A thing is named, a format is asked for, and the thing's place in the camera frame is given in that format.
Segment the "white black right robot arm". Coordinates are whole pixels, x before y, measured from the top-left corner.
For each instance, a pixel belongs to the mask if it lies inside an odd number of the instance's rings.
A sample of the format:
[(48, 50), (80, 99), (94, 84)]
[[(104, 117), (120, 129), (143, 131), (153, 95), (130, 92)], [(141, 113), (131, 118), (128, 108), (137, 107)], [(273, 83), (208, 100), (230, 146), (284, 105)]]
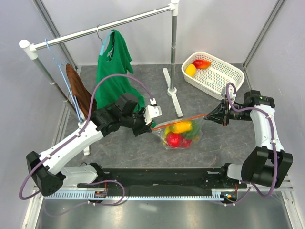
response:
[(285, 152), (275, 125), (275, 102), (272, 97), (250, 90), (244, 94), (244, 102), (234, 102), (236, 90), (229, 86), (222, 90), (223, 99), (206, 120), (227, 126), (230, 120), (251, 121), (254, 126), (255, 148), (241, 164), (227, 163), (218, 176), (222, 187), (228, 188), (235, 180), (256, 185), (279, 188), (292, 163), (293, 156)]

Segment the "yellow green mango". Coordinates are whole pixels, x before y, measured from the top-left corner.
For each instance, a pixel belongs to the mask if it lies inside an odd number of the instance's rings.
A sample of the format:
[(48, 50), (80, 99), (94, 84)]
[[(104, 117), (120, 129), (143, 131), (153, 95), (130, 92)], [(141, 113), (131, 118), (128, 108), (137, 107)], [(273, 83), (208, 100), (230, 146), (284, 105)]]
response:
[(169, 126), (171, 132), (175, 134), (182, 134), (184, 132), (189, 132), (193, 129), (193, 123), (191, 121), (182, 121), (174, 123)]

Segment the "red pomegranate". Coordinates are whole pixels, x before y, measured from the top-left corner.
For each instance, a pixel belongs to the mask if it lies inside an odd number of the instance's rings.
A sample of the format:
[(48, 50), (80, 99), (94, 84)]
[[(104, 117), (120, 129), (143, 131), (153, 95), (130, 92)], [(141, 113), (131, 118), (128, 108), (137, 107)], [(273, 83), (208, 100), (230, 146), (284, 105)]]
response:
[(180, 145), (181, 148), (189, 148), (192, 144), (192, 139), (184, 139)]

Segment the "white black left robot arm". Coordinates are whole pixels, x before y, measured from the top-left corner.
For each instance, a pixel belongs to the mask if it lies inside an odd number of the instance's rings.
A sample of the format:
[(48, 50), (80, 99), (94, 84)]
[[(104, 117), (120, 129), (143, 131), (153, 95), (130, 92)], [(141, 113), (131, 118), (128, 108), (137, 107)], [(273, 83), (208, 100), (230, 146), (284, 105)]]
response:
[(155, 100), (151, 103), (136, 112), (138, 99), (125, 93), (115, 103), (96, 109), (88, 121), (52, 148), (39, 154), (34, 151), (27, 154), (29, 174), (41, 194), (50, 196), (62, 186), (81, 183), (101, 187), (105, 177), (99, 173), (96, 163), (84, 168), (67, 167), (66, 164), (82, 150), (122, 126), (132, 129), (135, 136), (152, 132), (153, 119), (161, 116), (162, 112)]

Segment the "green bell pepper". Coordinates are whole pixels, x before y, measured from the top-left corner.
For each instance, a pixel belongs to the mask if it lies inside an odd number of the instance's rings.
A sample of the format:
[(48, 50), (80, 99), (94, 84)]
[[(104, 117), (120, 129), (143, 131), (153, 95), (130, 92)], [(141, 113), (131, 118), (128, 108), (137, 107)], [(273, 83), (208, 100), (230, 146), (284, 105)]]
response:
[(201, 129), (201, 126), (195, 120), (191, 121), (191, 123), (192, 123), (192, 129), (182, 134), (182, 136), (186, 140), (193, 140), (195, 137), (198, 136)]

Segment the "red apple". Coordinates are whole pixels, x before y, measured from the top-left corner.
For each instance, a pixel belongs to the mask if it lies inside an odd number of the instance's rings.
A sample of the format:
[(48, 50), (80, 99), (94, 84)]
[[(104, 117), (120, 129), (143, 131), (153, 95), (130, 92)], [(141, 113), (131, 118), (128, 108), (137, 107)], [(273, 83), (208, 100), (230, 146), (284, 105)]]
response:
[(183, 141), (181, 134), (169, 132), (166, 136), (166, 143), (169, 147), (178, 148)]

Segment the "clear zip top bag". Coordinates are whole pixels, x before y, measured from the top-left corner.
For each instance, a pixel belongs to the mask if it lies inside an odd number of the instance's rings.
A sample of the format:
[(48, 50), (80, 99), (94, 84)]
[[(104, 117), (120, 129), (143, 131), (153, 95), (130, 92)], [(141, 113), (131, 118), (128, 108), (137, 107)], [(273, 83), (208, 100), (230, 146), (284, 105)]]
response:
[(205, 117), (201, 114), (191, 118), (176, 119), (160, 123), (152, 129), (166, 149), (187, 149), (196, 144), (202, 137)]

